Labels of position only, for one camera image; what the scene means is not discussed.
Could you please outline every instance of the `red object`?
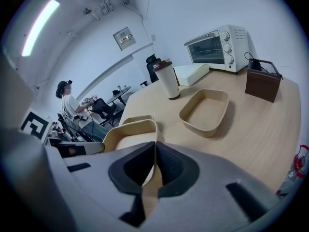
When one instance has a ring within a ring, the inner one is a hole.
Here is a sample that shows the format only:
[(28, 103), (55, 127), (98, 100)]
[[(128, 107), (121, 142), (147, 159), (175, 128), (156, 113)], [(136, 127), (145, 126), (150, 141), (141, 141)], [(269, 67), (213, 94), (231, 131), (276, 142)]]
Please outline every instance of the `red object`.
[[(299, 157), (299, 153), (301, 148), (305, 148), (307, 150), (305, 156)], [(305, 157), (307, 156), (309, 151), (309, 147), (306, 145), (301, 145), (299, 148), (299, 152), (296, 154), (295, 158), (294, 158), (294, 170), (297, 172), (297, 177), (299, 178), (304, 178), (305, 175), (304, 173), (301, 171), (301, 168), (305, 166), (306, 164), (306, 159)]]

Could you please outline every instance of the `oven door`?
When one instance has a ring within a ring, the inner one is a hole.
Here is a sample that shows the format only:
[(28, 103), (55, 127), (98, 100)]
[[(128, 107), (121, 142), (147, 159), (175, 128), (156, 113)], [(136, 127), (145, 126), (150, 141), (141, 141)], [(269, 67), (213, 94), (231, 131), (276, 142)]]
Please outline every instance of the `oven door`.
[(202, 35), (187, 42), (192, 63), (206, 63), (210, 68), (225, 70), (224, 54), (219, 32)]

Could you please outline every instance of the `black hair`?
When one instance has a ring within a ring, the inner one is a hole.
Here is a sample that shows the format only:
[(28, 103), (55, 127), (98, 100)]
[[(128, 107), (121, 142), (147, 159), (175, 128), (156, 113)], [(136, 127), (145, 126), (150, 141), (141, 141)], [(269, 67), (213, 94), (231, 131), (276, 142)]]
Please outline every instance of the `black hair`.
[(62, 95), (64, 93), (64, 88), (66, 85), (68, 85), (69, 83), (68, 82), (65, 82), (65, 81), (61, 81), (58, 86), (57, 86), (57, 90), (56, 90), (56, 97), (61, 99), (62, 98)]
[(56, 97), (57, 98), (59, 98), (59, 99), (61, 99), (62, 98), (62, 95), (63, 95), (63, 92), (64, 92), (64, 87), (62, 87), (62, 88), (57, 88), (57, 90), (56, 90)]

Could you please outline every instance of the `black cable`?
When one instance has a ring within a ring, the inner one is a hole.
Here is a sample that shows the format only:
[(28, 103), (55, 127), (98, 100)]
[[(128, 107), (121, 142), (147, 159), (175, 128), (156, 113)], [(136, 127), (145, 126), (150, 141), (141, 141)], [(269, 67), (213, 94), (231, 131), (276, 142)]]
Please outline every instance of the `black cable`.
[[(251, 55), (252, 58), (246, 58), (246, 53), (249, 53)], [(252, 56), (252, 54), (250, 52), (245, 52), (245, 59), (247, 60), (251, 60), (251, 59), (254, 59), (254, 57)]]
[(90, 136), (90, 139), (92, 139), (92, 135), (93, 135), (93, 126), (94, 126), (95, 122), (94, 122), (93, 117), (92, 117), (91, 113), (89, 112), (89, 109), (88, 109), (88, 108), (87, 108), (87, 111), (88, 111), (88, 113), (90, 114), (90, 117), (91, 117), (91, 119), (92, 119), (92, 132), (91, 132), (91, 136)]
[[(81, 121), (81, 120), (78, 120), (78, 127), (80, 128), (80, 126), (79, 126), (79, 121)], [(76, 131), (76, 132), (78, 132), (78, 131)], [(82, 130), (80, 131), (81, 133), (84, 133), (84, 132), (82, 132)], [(84, 133), (85, 135), (87, 135), (86, 133)], [(88, 135), (87, 135), (88, 136)], [(88, 136), (89, 137), (89, 136)], [(92, 140), (92, 138), (90, 137), (90, 139)], [(84, 140), (83, 142), (87, 142), (87, 140)]]
[(150, 0), (148, 0), (148, 4), (147, 4), (146, 19), (147, 19), (147, 15), (148, 15), (149, 1)]
[(80, 130), (76, 130), (75, 128), (73, 128), (73, 127), (71, 127), (71, 126), (69, 126), (66, 122), (65, 122), (65, 124), (66, 124), (66, 126), (67, 127), (69, 127), (69, 128), (71, 128), (71, 129), (73, 129), (74, 131), (76, 131), (76, 132), (82, 132), (82, 131), (80, 131)]
[[(250, 56), (251, 56), (252, 58), (246, 58), (246, 53), (250, 54)], [(250, 52), (245, 52), (244, 56), (245, 56), (245, 59), (247, 59), (247, 60), (249, 60), (249, 61), (250, 61), (250, 60), (258, 61), (257, 59), (255, 59), (255, 58), (252, 56), (252, 54), (251, 54)], [(268, 70), (264, 69), (262, 66), (260, 66), (260, 68), (263, 69), (264, 71), (266, 71), (266, 72), (269, 73), (269, 74), (273, 74), (273, 75), (278, 75), (278, 76), (280, 76), (280, 77), (282, 78), (282, 80), (283, 80), (283, 76), (282, 76), (279, 72), (272, 72), (272, 73), (270, 73), (270, 72), (268, 72)]]
[(154, 48), (153, 48), (153, 43), (151, 42), (151, 40), (150, 40), (150, 38), (149, 38), (149, 35), (148, 35), (147, 31), (146, 31), (146, 28), (145, 28), (145, 26), (144, 26), (144, 19), (143, 19), (143, 16), (142, 16), (140, 13), (138, 13), (138, 12), (136, 12), (136, 11), (134, 11), (134, 10), (128, 8), (128, 7), (126, 7), (126, 8), (127, 8), (128, 10), (131, 10), (131, 11), (133, 11), (134, 13), (136, 13), (136, 14), (138, 14), (138, 15), (141, 16), (141, 22), (142, 22), (142, 24), (143, 24), (145, 33), (146, 33), (146, 35), (147, 35), (147, 37), (148, 37), (148, 40), (149, 40), (149, 42), (150, 42), (150, 44), (151, 44), (151, 48), (152, 48), (153, 51), (155, 52), (155, 50), (154, 50)]
[[(61, 95), (61, 109), (63, 109), (63, 95)], [(66, 122), (65, 122), (67, 127), (70, 127), (71, 129), (75, 130), (76, 132), (79, 132), (78, 130), (76, 130), (75, 128), (69, 126)]]

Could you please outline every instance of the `round table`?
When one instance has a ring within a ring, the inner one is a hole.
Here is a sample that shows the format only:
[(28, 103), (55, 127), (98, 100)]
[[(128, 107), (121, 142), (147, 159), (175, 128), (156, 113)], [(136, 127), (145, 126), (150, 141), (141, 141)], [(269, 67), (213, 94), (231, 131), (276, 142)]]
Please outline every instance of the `round table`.
[(121, 98), (121, 96), (122, 96), (124, 93), (126, 93), (130, 88), (131, 88), (131, 86), (126, 87), (125, 89), (123, 89), (122, 91), (120, 91), (119, 94), (116, 94), (116, 95), (114, 95), (113, 97), (111, 97), (111, 98), (106, 102), (106, 104), (112, 103), (112, 102), (114, 102), (114, 100), (118, 99), (118, 100), (120, 100), (120, 102), (125, 106), (126, 104), (125, 104), (124, 100)]

